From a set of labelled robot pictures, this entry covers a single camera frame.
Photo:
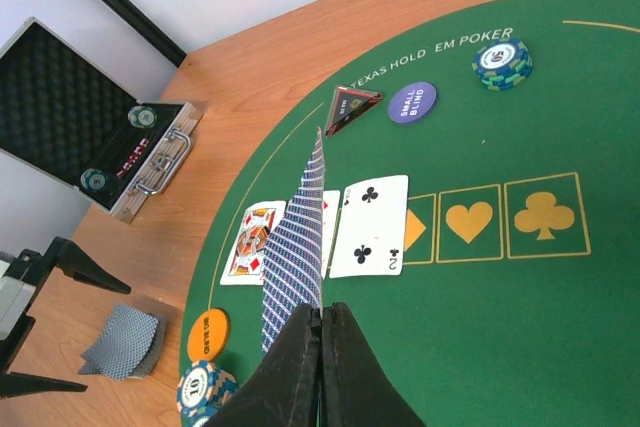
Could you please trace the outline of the diamonds number card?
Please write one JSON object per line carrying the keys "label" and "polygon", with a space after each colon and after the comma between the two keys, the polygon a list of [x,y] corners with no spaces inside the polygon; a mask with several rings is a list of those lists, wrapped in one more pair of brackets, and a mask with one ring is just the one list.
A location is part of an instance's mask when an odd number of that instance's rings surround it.
{"label": "diamonds number card", "polygon": [[328,271],[340,197],[339,190],[329,190],[323,193],[322,278],[326,277]]}

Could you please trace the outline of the blue green poker chip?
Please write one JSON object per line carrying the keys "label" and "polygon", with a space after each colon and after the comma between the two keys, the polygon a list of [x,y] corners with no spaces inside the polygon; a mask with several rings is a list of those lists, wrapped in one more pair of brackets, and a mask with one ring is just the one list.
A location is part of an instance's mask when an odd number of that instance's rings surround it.
{"label": "blue green poker chip", "polygon": [[206,405],[199,408],[194,415],[187,419],[188,427],[203,427],[218,412],[218,405]]}

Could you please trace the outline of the white purple poker chip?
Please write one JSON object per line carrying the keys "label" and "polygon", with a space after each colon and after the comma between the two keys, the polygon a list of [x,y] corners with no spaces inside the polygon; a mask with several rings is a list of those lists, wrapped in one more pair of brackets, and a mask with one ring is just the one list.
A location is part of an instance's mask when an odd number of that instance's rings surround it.
{"label": "white purple poker chip", "polygon": [[207,360],[194,361],[182,374],[176,391],[176,405],[186,418],[206,407],[219,407],[237,391],[233,375]]}

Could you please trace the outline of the teal poker chip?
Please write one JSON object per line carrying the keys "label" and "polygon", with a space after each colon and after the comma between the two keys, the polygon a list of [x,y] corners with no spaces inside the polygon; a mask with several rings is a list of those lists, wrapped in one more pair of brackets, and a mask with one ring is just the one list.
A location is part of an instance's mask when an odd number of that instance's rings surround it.
{"label": "teal poker chip", "polygon": [[492,40],[471,64],[481,84],[490,91],[505,91],[522,84],[533,72],[533,58],[519,38]]}

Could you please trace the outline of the two of clubs card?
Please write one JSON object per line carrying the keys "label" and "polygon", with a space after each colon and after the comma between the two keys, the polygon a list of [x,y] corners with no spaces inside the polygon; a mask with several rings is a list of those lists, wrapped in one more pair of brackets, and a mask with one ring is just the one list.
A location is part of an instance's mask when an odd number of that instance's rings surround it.
{"label": "two of clubs card", "polygon": [[404,174],[345,188],[330,277],[401,274],[408,185]]}

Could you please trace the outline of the red black triangular all-in marker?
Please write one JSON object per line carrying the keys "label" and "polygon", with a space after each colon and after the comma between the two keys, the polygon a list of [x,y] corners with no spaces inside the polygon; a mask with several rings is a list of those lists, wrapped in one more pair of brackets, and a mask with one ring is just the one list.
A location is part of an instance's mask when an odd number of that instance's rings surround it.
{"label": "red black triangular all-in marker", "polygon": [[324,135],[331,137],[382,100],[383,94],[378,91],[337,86],[331,101]]}

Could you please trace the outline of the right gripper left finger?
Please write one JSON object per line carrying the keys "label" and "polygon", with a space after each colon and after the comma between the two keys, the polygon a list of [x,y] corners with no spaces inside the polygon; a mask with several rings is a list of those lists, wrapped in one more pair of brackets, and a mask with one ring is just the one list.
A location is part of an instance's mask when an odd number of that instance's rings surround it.
{"label": "right gripper left finger", "polygon": [[300,304],[249,380],[208,426],[314,426],[320,368],[319,310]]}

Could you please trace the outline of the orange small blind button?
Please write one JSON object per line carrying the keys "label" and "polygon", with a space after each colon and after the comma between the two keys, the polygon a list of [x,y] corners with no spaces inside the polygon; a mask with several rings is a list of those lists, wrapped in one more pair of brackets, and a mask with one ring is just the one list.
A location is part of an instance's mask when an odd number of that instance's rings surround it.
{"label": "orange small blind button", "polygon": [[187,338],[190,361],[213,361],[224,350],[230,329],[230,318],[223,309],[212,308],[203,312],[193,323]]}

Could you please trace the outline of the king of diamonds card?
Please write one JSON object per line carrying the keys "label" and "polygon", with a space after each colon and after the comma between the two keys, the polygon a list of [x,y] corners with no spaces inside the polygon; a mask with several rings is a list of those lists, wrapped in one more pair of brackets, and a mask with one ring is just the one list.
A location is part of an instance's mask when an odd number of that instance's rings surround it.
{"label": "king of diamonds card", "polygon": [[263,284],[266,243],[282,219],[286,205],[284,200],[272,200],[254,203],[245,209],[220,279],[221,285]]}

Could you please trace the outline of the blue playing card deck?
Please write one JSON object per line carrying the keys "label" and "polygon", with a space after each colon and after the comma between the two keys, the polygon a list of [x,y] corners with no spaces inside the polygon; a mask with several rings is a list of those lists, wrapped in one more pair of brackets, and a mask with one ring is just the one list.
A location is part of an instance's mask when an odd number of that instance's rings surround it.
{"label": "blue playing card deck", "polygon": [[165,316],[116,304],[98,339],[82,354],[78,374],[118,381],[146,377],[159,360],[166,328]]}

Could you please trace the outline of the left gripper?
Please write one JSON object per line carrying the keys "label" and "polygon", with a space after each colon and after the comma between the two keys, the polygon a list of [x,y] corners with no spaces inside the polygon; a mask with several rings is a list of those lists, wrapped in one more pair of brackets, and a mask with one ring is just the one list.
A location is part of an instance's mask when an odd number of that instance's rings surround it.
{"label": "left gripper", "polygon": [[128,295],[131,287],[104,270],[75,242],[55,237],[43,254],[24,249],[19,255],[1,252],[1,392],[85,392],[87,385],[63,379],[10,372],[35,319],[29,309],[48,279],[52,266],[76,282]]}

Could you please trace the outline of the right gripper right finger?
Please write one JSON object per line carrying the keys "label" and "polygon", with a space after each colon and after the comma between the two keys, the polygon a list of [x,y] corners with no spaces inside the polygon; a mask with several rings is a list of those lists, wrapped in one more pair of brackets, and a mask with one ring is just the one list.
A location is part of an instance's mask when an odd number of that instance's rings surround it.
{"label": "right gripper right finger", "polygon": [[349,306],[323,310],[320,424],[423,426],[385,375]]}

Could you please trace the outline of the blue big blind button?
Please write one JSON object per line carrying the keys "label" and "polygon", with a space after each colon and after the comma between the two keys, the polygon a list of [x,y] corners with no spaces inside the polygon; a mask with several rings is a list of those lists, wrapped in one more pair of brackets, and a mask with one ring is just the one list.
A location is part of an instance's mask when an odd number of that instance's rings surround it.
{"label": "blue big blind button", "polygon": [[387,108],[397,124],[415,123],[427,116],[437,102],[436,87],[430,82],[414,82],[396,92]]}

